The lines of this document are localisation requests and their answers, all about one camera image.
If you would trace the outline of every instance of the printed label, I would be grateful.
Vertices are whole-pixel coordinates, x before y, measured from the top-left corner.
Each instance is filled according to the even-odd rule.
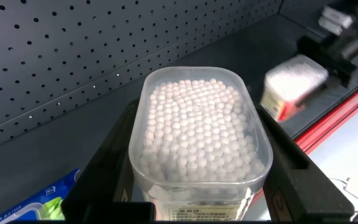
[[[279,97],[275,96],[270,90],[267,88],[264,91],[262,101],[260,104],[267,110],[267,112],[276,120],[279,119],[285,102],[281,100]]]
[[[170,221],[235,221],[240,205],[184,206],[169,209]]]

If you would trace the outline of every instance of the perforated metal panel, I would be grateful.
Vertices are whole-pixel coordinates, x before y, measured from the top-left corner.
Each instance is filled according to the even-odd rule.
[[[0,144],[276,14],[280,4],[0,1]]]

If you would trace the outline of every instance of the cotton swab container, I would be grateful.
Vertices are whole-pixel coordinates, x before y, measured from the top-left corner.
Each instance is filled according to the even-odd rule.
[[[129,143],[137,184],[157,220],[241,220],[273,154],[242,79],[169,67],[145,80]]]

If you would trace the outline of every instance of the blue package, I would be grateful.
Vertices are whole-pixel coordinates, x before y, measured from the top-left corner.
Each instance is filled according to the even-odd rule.
[[[13,220],[64,220],[60,205],[73,188],[78,171],[80,170],[71,171],[62,179],[0,214],[0,224]]]

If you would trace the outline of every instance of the black object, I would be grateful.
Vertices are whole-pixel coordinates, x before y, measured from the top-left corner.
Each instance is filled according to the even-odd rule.
[[[128,145],[138,104],[139,100],[135,100],[126,108],[62,202],[63,214],[70,222],[94,220],[93,215],[99,215],[98,209],[103,207],[105,211],[115,205],[113,202],[131,201],[134,175],[129,161]],[[113,210],[117,214],[122,212],[121,208]]]
[[[123,189],[129,193],[133,184],[133,175],[127,172],[131,170],[127,149],[138,103],[136,100],[127,107],[63,201],[66,222],[154,221],[155,207],[152,203],[119,203]],[[261,106],[257,106],[257,111],[273,148],[273,165],[264,184],[272,220],[348,222],[354,213],[350,201]],[[134,215],[123,216],[124,211]]]

